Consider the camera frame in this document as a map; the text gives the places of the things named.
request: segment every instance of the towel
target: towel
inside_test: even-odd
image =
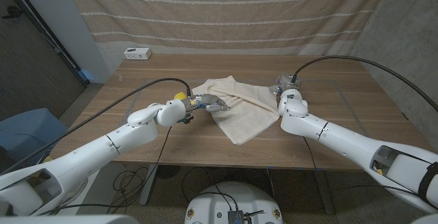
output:
[[[279,119],[276,97],[268,87],[238,83],[233,76],[208,79],[193,94],[213,94],[231,107],[212,112],[214,121],[235,145],[241,145]]]

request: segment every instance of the blue chair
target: blue chair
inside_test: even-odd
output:
[[[9,159],[18,162],[66,131],[67,127],[48,109],[39,108],[0,121],[0,146],[7,151]],[[21,167],[35,165],[54,146],[41,151]]]

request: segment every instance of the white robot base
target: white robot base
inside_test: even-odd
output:
[[[243,182],[222,182],[217,186],[225,196],[218,194],[214,185],[203,190],[189,203],[185,224],[283,223],[279,205],[266,192]]]

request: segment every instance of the striped curtain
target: striped curtain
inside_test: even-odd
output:
[[[105,59],[153,53],[349,53],[378,0],[74,0]]]

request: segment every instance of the electrical outlet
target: electrical outlet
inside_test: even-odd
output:
[[[124,54],[127,60],[147,60],[152,53],[149,48],[128,48]]]

